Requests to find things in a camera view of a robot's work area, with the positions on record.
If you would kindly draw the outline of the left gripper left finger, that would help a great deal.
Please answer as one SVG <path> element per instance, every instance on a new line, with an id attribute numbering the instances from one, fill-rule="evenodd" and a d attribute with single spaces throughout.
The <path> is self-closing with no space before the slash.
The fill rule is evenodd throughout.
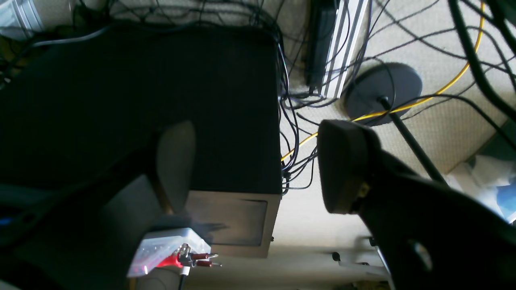
<path id="1" fill-rule="evenodd" d="M 1 185 L 1 288 L 120 290 L 140 242 L 183 210 L 196 154 L 191 121 L 79 184 Z"/>

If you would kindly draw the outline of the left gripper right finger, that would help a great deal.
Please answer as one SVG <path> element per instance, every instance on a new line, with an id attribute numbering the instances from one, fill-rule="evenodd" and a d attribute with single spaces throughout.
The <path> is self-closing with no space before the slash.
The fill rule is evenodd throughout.
<path id="1" fill-rule="evenodd" d="M 317 148 L 327 211 L 359 215 L 397 290 L 514 290 L 515 229 L 496 213 L 419 176 L 369 127 L 324 120 Z"/>

